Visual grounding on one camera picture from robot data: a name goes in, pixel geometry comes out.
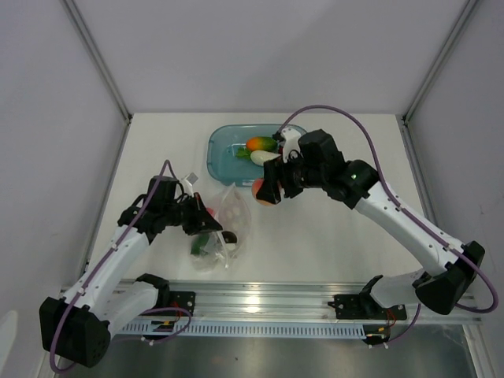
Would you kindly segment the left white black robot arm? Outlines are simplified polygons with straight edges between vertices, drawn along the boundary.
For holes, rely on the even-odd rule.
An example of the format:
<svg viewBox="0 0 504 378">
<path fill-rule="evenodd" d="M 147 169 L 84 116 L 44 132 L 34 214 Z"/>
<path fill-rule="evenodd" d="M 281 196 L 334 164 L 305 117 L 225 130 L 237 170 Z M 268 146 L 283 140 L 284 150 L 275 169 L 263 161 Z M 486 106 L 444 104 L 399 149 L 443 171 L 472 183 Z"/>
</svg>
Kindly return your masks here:
<svg viewBox="0 0 504 378">
<path fill-rule="evenodd" d="M 43 348 L 56 373 L 56 357 L 86 367 L 96 366 L 113 337 L 140 315 L 176 312 L 169 281 L 144 273 L 117 298 L 112 294 L 123 275 L 167 227 L 180 227 L 189 236 L 222 231 L 199 193 L 176 191 L 183 184 L 154 176 L 148 191 L 123 213 L 105 254 L 60 297 L 48 297 L 39 308 Z"/>
</svg>

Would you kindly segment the dark brown mangosteen toy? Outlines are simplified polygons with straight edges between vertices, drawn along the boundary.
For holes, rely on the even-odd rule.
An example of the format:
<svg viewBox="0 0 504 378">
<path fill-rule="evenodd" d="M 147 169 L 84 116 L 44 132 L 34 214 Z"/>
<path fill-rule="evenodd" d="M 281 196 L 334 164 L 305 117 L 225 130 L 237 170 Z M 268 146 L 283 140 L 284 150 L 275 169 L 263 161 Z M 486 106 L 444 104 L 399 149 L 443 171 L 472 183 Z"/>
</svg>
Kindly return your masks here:
<svg viewBox="0 0 504 378">
<path fill-rule="evenodd" d="M 225 244 L 237 244 L 238 238 L 234 232 L 224 231 L 221 233 Z"/>
</svg>

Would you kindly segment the green lime toy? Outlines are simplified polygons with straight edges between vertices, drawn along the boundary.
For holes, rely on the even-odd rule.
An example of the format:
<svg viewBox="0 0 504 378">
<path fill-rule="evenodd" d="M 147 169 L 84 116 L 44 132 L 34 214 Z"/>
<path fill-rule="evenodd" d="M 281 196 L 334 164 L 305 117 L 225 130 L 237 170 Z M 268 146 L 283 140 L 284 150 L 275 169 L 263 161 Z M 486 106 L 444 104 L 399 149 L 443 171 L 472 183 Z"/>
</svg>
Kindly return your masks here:
<svg viewBox="0 0 504 378">
<path fill-rule="evenodd" d="M 191 242 L 191 255 L 195 257 L 206 256 L 206 246 L 209 242 L 209 234 L 201 234 L 195 236 Z"/>
</svg>

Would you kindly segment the orange green mango toy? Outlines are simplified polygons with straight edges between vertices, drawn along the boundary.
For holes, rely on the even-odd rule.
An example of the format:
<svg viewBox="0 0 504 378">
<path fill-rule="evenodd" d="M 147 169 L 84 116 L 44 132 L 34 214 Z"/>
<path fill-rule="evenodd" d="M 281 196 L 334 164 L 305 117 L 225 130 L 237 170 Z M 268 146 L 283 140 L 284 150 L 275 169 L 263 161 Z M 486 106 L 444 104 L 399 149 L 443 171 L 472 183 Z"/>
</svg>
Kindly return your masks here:
<svg viewBox="0 0 504 378">
<path fill-rule="evenodd" d="M 256 136 L 246 142 L 246 148 L 249 151 L 263 150 L 274 152 L 277 148 L 277 141 L 272 137 Z"/>
</svg>

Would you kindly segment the orange peach toy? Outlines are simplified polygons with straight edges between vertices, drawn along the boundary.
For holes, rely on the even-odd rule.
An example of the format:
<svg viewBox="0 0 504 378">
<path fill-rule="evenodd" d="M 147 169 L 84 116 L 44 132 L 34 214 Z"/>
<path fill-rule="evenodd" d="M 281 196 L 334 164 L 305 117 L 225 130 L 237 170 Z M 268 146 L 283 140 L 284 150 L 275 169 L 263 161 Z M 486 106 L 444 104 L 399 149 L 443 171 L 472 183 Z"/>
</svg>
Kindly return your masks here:
<svg viewBox="0 0 504 378">
<path fill-rule="evenodd" d="M 255 201 L 263 206 L 274 206 L 281 202 L 282 187 L 278 180 L 257 179 L 251 190 Z"/>
</svg>

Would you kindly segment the white radish toy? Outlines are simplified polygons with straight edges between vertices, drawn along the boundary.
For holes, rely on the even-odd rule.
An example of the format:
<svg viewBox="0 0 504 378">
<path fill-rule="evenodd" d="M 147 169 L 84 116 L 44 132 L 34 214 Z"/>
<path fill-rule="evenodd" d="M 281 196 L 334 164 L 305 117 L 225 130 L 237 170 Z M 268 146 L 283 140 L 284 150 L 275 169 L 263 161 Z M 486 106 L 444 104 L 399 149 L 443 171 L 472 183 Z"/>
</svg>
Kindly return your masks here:
<svg viewBox="0 0 504 378">
<path fill-rule="evenodd" d="M 255 150 L 250 153 L 251 161 L 259 166 L 263 166 L 267 161 L 275 160 L 279 156 L 279 154 L 265 150 Z"/>
</svg>

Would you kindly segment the clear zip top bag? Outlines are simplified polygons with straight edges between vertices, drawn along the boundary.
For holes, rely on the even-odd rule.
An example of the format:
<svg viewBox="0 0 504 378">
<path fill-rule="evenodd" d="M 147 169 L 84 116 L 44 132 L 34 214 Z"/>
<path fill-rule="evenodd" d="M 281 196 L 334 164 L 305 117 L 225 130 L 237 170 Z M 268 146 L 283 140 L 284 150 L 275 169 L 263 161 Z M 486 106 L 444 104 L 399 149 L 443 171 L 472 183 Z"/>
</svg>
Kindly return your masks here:
<svg viewBox="0 0 504 378">
<path fill-rule="evenodd" d="M 202 272 L 229 269 L 250 235 L 249 208 L 236 185 L 232 184 L 214 195 L 207 202 L 206 209 L 223 230 L 197 235 L 191 240 L 191 263 Z"/>
</svg>

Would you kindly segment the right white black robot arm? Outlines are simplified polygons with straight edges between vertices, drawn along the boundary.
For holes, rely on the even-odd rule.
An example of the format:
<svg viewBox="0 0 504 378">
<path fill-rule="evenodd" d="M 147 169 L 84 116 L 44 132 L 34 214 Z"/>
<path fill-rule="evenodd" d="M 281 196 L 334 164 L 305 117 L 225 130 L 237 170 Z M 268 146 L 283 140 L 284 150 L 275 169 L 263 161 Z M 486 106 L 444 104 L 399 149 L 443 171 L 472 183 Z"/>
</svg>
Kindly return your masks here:
<svg viewBox="0 0 504 378">
<path fill-rule="evenodd" d="M 264 164 L 252 192 L 257 201 L 275 205 L 308 188 L 320 188 L 378 224 L 421 264 L 415 272 L 373 277 L 360 292 L 364 315 L 378 317 L 399 304 L 421 304 L 441 315 L 462 307 L 461 297 L 481 273 L 485 251 L 479 243 L 463 243 L 401 204 L 379 173 L 361 160 L 315 163 L 278 157 Z"/>
</svg>

